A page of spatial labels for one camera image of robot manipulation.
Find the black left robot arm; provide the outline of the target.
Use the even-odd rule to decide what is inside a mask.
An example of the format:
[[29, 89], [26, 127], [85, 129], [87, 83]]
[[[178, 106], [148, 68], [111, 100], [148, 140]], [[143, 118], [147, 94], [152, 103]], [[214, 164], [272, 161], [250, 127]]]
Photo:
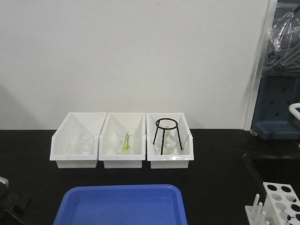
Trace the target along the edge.
[[31, 221], [24, 217], [31, 201], [27, 193], [17, 195], [9, 192], [9, 180], [0, 178], [0, 220], [13, 225], [30, 225]]

